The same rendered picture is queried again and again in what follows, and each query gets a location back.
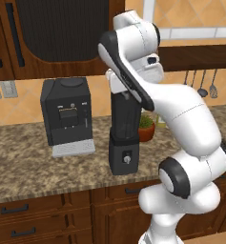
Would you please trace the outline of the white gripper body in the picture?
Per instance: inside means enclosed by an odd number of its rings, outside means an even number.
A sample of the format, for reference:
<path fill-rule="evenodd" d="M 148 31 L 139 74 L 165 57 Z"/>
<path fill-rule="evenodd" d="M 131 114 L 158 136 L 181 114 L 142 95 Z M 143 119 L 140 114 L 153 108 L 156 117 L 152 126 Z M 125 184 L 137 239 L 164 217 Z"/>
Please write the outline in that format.
<path fill-rule="evenodd" d="M 113 94 L 126 92 L 127 88 L 123 85 L 120 79 L 116 76 L 113 70 L 108 69 L 105 73 L 105 76 L 110 84 L 110 89 Z"/>

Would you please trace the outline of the black blender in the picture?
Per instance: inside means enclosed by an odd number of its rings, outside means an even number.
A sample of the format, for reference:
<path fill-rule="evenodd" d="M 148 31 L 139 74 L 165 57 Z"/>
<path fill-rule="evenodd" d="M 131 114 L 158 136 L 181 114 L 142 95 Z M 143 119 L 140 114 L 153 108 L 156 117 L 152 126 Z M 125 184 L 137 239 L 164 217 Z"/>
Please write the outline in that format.
<path fill-rule="evenodd" d="M 128 92 L 111 93 L 109 164 L 113 175 L 136 173 L 139 161 L 141 106 Z"/>

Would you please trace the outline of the green plant in terracotta pot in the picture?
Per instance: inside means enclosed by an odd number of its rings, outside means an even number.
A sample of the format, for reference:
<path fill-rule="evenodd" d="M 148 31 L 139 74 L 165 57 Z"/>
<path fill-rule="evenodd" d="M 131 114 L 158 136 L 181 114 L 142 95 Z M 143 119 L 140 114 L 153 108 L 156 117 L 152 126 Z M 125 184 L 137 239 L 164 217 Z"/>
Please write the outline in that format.
<path fill-rule="evenodd" d="M 154 137 L 155 124 L 152 118 L 147 114 L 140 117 L 138 134 L 140 142 L 148 142 Z"/>

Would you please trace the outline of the black coffee machine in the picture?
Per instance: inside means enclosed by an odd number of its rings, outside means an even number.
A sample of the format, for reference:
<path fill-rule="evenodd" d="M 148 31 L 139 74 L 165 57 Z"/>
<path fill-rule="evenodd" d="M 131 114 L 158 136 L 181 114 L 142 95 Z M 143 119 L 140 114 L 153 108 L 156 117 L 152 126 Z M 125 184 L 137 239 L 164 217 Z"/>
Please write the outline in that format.
<path fill-rule="evenodd" d="M 91 93 L 85 77 L 45 80 L 40 104 L 53 157 L 95 152 Z"/>

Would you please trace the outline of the pale yellow bottle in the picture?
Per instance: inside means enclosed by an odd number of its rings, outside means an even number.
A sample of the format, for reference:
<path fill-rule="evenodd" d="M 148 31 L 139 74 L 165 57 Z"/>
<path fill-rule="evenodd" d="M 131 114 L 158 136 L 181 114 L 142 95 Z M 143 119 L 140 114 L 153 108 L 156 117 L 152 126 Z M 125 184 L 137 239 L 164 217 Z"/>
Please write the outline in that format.
<path fill-rule="evenodd" d="M 156 116 L 156 125 L 158 128 L 166 128 L 166 122 L 161 118 L 161 116 L 158 114 Z"/>

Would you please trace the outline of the dark wooden shelf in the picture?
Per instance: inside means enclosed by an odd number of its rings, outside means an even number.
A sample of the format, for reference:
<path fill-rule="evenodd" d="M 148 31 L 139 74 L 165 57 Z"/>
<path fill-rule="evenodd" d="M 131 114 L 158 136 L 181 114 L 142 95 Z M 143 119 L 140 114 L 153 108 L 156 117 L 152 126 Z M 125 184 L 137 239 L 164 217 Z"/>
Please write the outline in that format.
<path fill-rule="evenodd" d="M 164 71 L 226 69 L 226 45 L 159 47 Z"/>

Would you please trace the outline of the grey hanging ladle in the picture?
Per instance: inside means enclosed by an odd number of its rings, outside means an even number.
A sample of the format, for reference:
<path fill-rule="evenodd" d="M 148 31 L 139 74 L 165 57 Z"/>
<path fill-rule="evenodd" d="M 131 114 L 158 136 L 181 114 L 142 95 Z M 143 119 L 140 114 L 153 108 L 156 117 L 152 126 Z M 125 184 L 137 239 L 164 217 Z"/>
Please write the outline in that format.
<path fill-rule="evenodd" d="M 200 83 L 201 86 L 203 85 L 205 75 L 206 75 L 206 71 L 203 71 L 202 79 L 201 79 L 201 83 Z M 201 86 L 199 87 L 199 89 L 197 90 L 197 92 L 199 93 L 199 95 L 201 97 L 206 97 L 208 95 L 208 92 L 205 89 L 203 89 Z"/>

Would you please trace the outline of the grey hanging slotted spatula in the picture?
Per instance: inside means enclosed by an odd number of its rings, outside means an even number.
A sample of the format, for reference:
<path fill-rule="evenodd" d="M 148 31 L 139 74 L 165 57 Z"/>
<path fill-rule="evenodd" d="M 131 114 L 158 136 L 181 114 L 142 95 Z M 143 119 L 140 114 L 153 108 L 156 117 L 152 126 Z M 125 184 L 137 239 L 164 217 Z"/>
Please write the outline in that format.
<path fill-rule="evenodd" d="M 215 69 L 212 84 L 211 84 L 210 89 L 209 89 L 211 98 L 217 98 L 217 89 L 216 89 L 216 86 L 214 84 L 215 80 L 216 80 L 216 73 L 217 73 L 217 69 Z"/>

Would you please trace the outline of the wooden drawer front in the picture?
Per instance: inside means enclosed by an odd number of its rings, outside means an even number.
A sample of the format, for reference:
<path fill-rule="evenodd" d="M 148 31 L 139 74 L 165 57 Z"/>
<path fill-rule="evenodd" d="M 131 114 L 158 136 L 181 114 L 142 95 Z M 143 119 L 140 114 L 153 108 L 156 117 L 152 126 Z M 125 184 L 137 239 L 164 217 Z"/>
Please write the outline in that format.
<path fill-rule="evenodd" d="M 0 211 L 3 207 L 7 209 L 20 208 L 24 204 L 29 204 L 29 209 L 21 213 L 0 214 L 0 221 L 8 219 L 15 219 L 21 217 L 31 217 L 38 214 L 46 214 L 51 211 L 61 209 L 65 204 L 65 197 L 63 194 L 30 198 L 19 201 L 12 201 L 0 204 Z"/>
<path fill-rule="evenodd" d="M 156 180 L 141 181 L 141 182 L 129 183 L 129 184 L 118 185 L 118 186 L 111 186 L 105 190 L 105 197 L 110 200 L 119 200 L 119 199 L 126 199 L 130 197 L 136 197 L 138 196 L 138 193 L 125 194 L 125 188 L 139 189 L 139 188 L 143 188 L 144 186 L 146 188 L 159 183 L 160 181 L 156 179 Z"/>
<path fill-rule="evenodd" d="M 17 231 L 19 233 L 29 231 L 32 227 L 36 228 L 35 234 L 10 237 L 11 231 Z M 11 222 L 0 225 L 0 242 L 18 240 L 21 237 L 39 236 L 41 234 L 54 234 L 55 232 L 65 230 L 67 227 L 68 220 L 63 215 L 53 215 L 23 222 Z"/>

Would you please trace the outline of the white window frame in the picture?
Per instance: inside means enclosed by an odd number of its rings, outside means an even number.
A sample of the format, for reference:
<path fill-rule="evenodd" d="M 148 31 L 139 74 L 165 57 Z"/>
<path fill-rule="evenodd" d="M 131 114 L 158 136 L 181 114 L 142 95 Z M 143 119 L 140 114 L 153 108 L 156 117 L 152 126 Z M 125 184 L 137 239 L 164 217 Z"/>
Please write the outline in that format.
<path fill-rule="evenodd" d="M 143 19 L 152 22 L 156 0 L 143 0 Z M 202 28 L 163 28 L 160 29 L 162 40 L 190 40 L 226 38 L 226 27 Z"/>

